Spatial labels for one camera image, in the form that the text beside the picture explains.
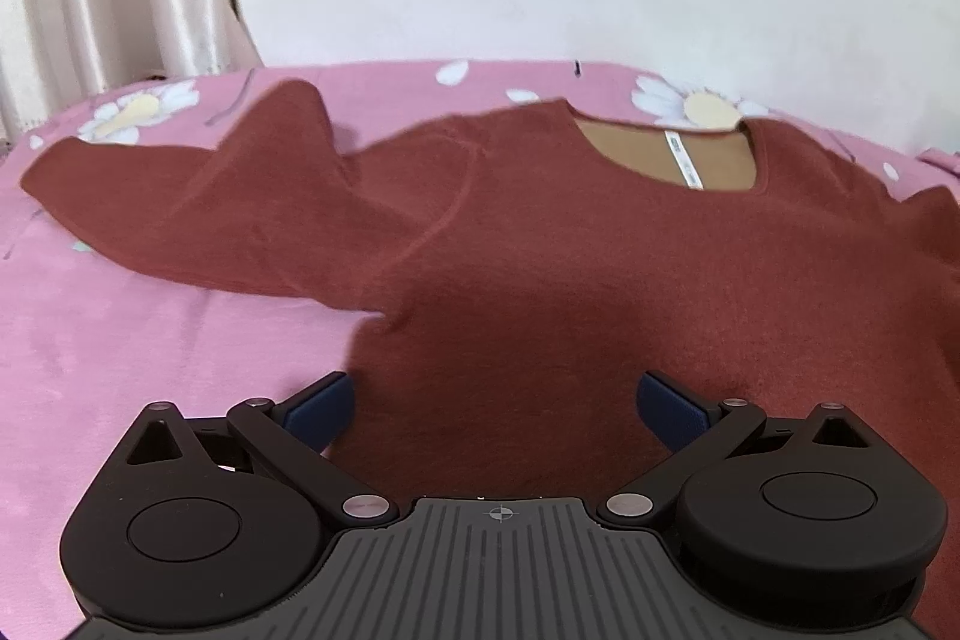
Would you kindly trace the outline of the dark red knit sweater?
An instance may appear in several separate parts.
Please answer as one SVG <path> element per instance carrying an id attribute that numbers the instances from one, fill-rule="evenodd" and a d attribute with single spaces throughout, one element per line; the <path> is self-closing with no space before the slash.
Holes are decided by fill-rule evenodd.
<path id="1" fill-rule="evenodd" d="M 212 149 L 68 138 L 23 188 L 140 275 L 361 315 L 322 455 L 397 503 L 338 526 L 221 419 L 143 409 L 60 557 L 86 638 L 952 638 L 958 205 L 791 125 L 700 135 L 703 190 L 567 103 L 338 151 L 319 92 Z M 670 452 L 662 372 L 765 431 L 652 526 L 597 507 Z"/>

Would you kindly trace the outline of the pink floral bed sheet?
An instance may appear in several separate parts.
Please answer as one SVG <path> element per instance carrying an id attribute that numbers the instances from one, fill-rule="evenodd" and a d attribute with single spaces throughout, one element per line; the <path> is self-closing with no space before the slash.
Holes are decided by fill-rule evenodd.
<path id="1" fill-rule="evenodd" d="M 685 97 L 698 86 L 619 65 L 574 62 L 381 62 L 259 67 L 146 81 L 85 99 L 25 131 L 2 163 L 2 635 L 64 638 L 82 613 L 59 562 L 71 510 L 135 414 L 153 399 L 184 413 L 221 414 L 248 396 L 285 396 L 334 369 L 361 321 L 311 302 L 280 304 L 160 283 L 99 259 L 49 220 L 20 188 L 34 159 L 64 138 L 93 138 L 109 120 L 135 124 L 107 138 L 140 145 L 213 146 L 261 92 L 299 78 L 319 88 L 342 149 L 418 120 L 566 97 L 578 109 L 654 124 L 633 92 Z M 788 120 L 869 170 L 896 198 L 947 187 L 958 200 L 958 143 L 914 156 L 862 136 L 807 124 L 763 104 L 743 110 Z"/>

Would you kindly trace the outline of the white neck label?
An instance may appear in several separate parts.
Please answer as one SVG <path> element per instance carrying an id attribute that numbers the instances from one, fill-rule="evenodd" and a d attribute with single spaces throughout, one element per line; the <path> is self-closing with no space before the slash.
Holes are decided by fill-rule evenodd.
<path id="1" fill-rule="evenodd" d="M 693 163 L 690 152 L 686 151 L 682 136 L 674 130 L 664 131 L 664 140 L 667 143 L 670 154 L 674 158 L 675 166 L 682 175 L 683 183 L 692 190 L 703 190 L 704 185 L 698 172 L 697 166 Z"/>

